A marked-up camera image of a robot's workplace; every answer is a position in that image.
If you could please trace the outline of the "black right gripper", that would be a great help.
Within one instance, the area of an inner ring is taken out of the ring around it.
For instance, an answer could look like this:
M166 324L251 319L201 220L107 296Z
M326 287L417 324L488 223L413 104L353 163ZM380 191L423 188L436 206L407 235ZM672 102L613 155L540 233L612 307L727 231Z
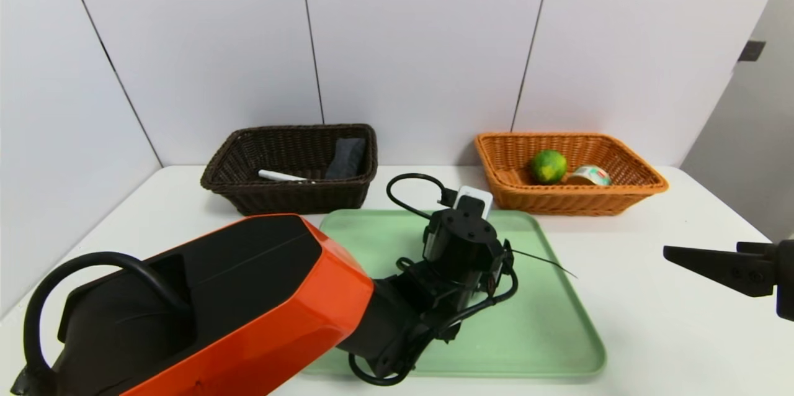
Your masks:
M670 263L749 297L771 296L777 285L777 315L793 322L793 240L778 246L738 241L735 251L664 246L662 254Z

